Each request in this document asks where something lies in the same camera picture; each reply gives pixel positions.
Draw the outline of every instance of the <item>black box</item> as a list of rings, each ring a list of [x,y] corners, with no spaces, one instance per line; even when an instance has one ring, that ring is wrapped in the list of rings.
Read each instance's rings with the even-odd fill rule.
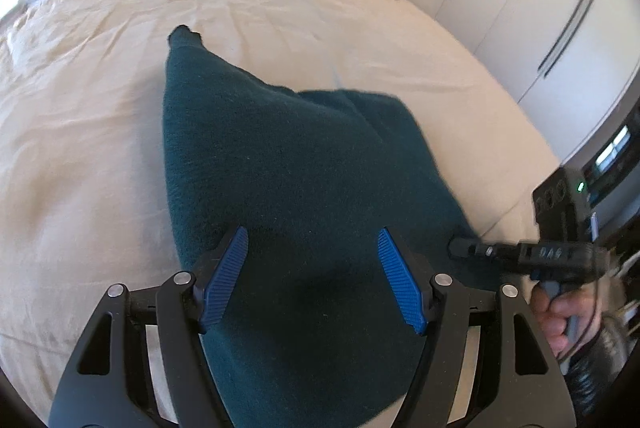
[[[561,166],[533,191],[540,240],[591,242],[591,206],[580,170]]]

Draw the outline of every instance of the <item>hand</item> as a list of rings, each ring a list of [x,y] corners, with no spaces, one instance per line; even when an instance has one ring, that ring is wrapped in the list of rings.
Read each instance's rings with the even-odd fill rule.
[[[593,314],[594,302],[593,293],[588,288],[570,291],[558,296],[553,301],[549,299],[549,296],[540,285],[533,288],[529,305],[556,358],[559,354],[564,354],[567,350],[571,350],[573,345],[573,342],[569,342],[563,334],[566,329],[567,319],[571,316],[578,316],[578,336],[580,336],[589,324]],[[578,348],[590,342],[600,330],[602,305],[599,302],[598,300],[596,315],[589,332],[582,339]]]

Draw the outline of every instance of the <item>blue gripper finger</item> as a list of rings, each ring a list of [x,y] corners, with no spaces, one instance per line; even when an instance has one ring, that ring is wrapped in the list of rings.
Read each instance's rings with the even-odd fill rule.
[[[378,234],[378,257],[404,322],[411,325],[416,334],[424,335],[428,321],[422,307],[422,293],[386,228]]]
[[[204,288],[202,296],[204,306],[198,320],[203,332],[222,320],[248,249],[249,234],[246,228],[239,226],[228,248],[222,254],[209,283]]]

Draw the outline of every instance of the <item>black cable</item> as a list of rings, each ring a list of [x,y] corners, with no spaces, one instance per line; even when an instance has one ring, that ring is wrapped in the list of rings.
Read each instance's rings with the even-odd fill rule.
[[[598,268],[596,266],[595,252],[591,256],[591,268],[593,269],[593,275],[597,277]],[[580,334],[580,336],[574,343],[574,346],[564,356],[562,357],[558,356],[558,364],[563,364],[566,360],[568,360],[570,357],[574,356],[576,352],[578,352],[578,346],[582,343],[587,333],[591,330],[591,326],[593,325],[593,322],[596,319],[596,315],[598,314],[598,291],[600,287],[600,285],[598,284],[598,280],[599,280],[598,278],[596,278],[595,280],[596,293],[594,296],[595,300],[593,304],[593,313],[591,313],[591,318],[589,318],[589,323],[587,323],[587,326],[585,327],[585,329],[582,331],[582,334]]]

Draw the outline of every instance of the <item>cable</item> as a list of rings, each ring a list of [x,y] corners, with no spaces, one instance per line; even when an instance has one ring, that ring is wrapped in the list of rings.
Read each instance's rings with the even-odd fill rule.
[[[638,322],[638,325],[634,326],[626,335],[627,336],[631,336],[634,332],[636,332],[638,329],[640,329],[640,322]]]
[[[598,268],[596,266],[595,252],[593,253],[593,255],[591,257],[591,268],[593,269],[594,276],[597,276],[598,275]],[[586,337],[587,332],[589,332],[589,330],[591,330],[591,326],[593,325],[593,322],[596,319],[596,315],[598,314],[598,291],[600,289],[600,285],[598,284],[598,280],[599,279],[596,278],[596,281],[595,281],[595,283],[596,283],[596,293],[595,293],[595,296],[594,296],[595,300],[594,300],[594,304],[593,304],[593,313],[591,313],[591,318],[589,318],[589,323],[587,323],[587,326],[582,331],[582,334],[580,334],[580,336],[578,337],[578,339],[574,343],[574,346],[571,348],[571,350],[569,350],[562,357],[558,356],[558,364],[564,363],[570,357],[574,356],[576,352],[578,352],[578,346],[582,343],[582,341]]]

